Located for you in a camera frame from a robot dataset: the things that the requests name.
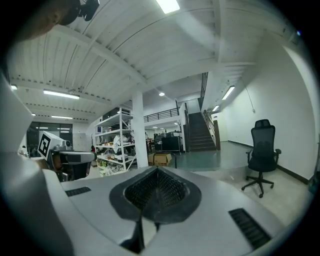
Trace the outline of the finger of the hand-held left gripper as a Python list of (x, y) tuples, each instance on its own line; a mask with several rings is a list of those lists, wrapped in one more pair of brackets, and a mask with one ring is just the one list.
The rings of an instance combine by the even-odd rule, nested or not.
[(91, 163), (97, 159), (92, 151), (60, 151), (59, 156), (62, 163)]

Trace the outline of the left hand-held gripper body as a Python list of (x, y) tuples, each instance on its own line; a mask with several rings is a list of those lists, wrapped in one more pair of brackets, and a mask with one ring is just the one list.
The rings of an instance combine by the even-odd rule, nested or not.
[(37, 160), (42, 170), (53, 171), (59, 181), (74, 181), (86, 178), (90, 174), (91, 163), (62, 163), (60, 152), (76, 151), (68, 140), (44, 131), (39, 141)]

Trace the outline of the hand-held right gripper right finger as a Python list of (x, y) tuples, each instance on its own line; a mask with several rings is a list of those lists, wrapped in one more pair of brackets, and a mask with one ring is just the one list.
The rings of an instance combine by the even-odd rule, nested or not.
[(185, 221), (161, 225), (140, 256), (242, 256), (253, 251), (230, 216), (244, 209), (272, 238), (284, 230), (280, 220), (232, 185), (193, 172), (168, 168), (201, 191), (198, 208)]

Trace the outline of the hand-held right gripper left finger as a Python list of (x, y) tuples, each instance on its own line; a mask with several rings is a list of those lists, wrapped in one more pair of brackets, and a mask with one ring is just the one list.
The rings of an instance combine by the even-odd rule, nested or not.
[(65, 191), (82, 187), (90, 191), (69, 197), (79, 213), (97, 230), (113, 243), (120, 245), (132, 238), (136, 223), (119, 217), (110, 203), (113, 187), (140, 173), (146, 168), (138, 168), (122, 174), (98, 178), (83, 178), (62, 182)]

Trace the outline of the white crumpled cloth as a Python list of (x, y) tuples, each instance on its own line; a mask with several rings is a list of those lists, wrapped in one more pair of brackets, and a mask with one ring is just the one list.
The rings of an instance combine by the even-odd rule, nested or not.
[(121, 143), (121, 137), (120, 137), (120, 135), (116, 135), (115, 137), (114, 137), (114, 139), (113, 139), (113, 151), (115, 152), (115, 153), (118, 153), (118, 151), (121, 149), (121, 145), (122, 145), (122, 143)]

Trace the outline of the white metal shelving rack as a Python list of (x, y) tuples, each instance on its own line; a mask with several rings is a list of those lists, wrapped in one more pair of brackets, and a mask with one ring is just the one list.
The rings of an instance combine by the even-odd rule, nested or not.
[[(119, 108), (114, 115), (101, 120), (94, 126), (91, 136), (96, 152), (96, 165), (101, 177), (123, 174), (137, 164), (133, 115), (129, 110)], [(120, 135), (121, 147), (113, 150), (113, 140)]]

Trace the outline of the white square pillar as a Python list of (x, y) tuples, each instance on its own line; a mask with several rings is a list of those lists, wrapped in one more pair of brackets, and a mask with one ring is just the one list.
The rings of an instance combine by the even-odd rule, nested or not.
[(148, 154), (145, 137), (144, 125), (144, 107), (143, 94), (141, 91), (136, 91), (132, 95), (132, 111), (133, 111), (133, 133), (134, 144), (136, 151), (136, 161), (138, 168), (144, 168), (149, 165)]

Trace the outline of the cluttered office desk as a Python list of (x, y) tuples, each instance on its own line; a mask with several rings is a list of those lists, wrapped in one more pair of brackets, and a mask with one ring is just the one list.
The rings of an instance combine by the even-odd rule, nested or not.
[(150, 153), (153, 151), (161, 151), (162, 150), (162, 136), (159, 133), (155, 133), (153, 138), (146, 139), (146, 148), (147, 152)]

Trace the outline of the large open cardboard box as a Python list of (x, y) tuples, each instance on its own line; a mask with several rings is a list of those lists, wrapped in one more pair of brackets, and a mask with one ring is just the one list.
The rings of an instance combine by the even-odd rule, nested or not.
[(148, 156), (149, 166), (169, 166), (172, 161), (172, 155), (170, 153), (152, 153)]

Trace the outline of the black equipment cabinet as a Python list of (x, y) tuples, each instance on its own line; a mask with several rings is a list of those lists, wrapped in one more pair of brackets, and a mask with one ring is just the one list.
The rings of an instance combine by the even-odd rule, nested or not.
[(163, 137), (161, 139), (161, 149), (164, 152), (181, 152), (181, 138), (179, 136)]

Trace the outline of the dark wooden staircase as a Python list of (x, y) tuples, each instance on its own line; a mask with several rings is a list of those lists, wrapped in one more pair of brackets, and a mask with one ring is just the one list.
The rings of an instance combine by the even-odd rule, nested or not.
[(219, 151), (220, 131), (217, 120), (201, 111), (203, 100), (191, 99), (184, 103), (186, 143), (191, 152)]

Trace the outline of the black mesh office chair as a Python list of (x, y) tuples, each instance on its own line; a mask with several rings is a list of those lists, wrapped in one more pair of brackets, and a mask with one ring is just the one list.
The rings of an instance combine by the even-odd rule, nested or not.
[(261, 119), (255, 122), (251, 129), (253, 148), (246, 152), (248, 168), (258, 173), (258, 176), (247, 175), (245, 179), (251, 180), (244, 185), (241, 190), (252, 185), (258, 184), (260, 188), (259, 198), (264, 196), (263, 184), (269, 184), (274, 187), (274, 182), (264, 179), (264, 174), (276, 170), (279, 155), (282, 151), (274, 148), (276, 128), (268, 119)]

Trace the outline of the black mezzanine railing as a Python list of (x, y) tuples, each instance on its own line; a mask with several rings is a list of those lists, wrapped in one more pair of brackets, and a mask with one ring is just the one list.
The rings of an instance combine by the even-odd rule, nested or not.
[(179, 108), (175, 100), (162, 101), (144, 109), (143, 120), (145, 123), (178, 116)]

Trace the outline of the bright ceiling panel light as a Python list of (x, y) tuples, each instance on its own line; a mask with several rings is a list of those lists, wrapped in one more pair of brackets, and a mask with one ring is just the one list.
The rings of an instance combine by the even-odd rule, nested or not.
[(180, 10), (177, 0), (156, 0), (164, 14), (169, 14)]

